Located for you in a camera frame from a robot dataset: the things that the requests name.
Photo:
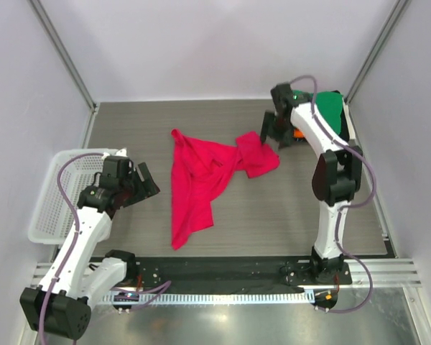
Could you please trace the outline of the pink t shirt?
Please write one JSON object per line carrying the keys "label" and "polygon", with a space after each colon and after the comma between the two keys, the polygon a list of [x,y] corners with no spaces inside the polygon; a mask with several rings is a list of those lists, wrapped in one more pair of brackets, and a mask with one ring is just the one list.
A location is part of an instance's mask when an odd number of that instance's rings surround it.
{"label": "pink t shirt", "polygon": [[256,132],[236,138],[235,145],[184,135],[173,129],[172,248],[183,247],[190,236],[214,225],[211,203],[227,188],[234,173],[257,178],[279,167],[279,155]]}

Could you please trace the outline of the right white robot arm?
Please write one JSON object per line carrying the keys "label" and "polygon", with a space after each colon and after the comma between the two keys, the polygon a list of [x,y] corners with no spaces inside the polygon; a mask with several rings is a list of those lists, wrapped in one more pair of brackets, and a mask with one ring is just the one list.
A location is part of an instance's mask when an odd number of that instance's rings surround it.
{"label": "right white robot arm", "polygon": [[348,209],[361,187],[362,151],[338,137],[311,103],[288,107],[283,114],[266,111],[261,126],[261,142],[268,138],[283,142],[297,127],[312,147],[317,164],[312,176],[312,191],[319,201],[318,235],[312,246],[307,272],[317,284],[333,281],[345,271],[340,242]]}

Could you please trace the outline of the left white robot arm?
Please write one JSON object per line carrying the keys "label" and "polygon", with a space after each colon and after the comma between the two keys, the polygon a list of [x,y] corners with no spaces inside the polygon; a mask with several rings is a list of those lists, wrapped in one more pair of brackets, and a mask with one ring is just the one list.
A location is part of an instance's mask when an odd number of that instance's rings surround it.
{"label": "left white robot arm", "polygon": [[93,251],[111,230],[116,212],[159,193],[147,164],[134,166],[127,157],[109,156],[95,174],[95,182],[70,205],[74,223],[55,261],[36,288],[23,290],[19,302],[29,327],[45,344],[45,334],[77,341],[86,331],[98,301],[120,283],[138,279],[136,257],[112,249],[101,264],[85,276]]}

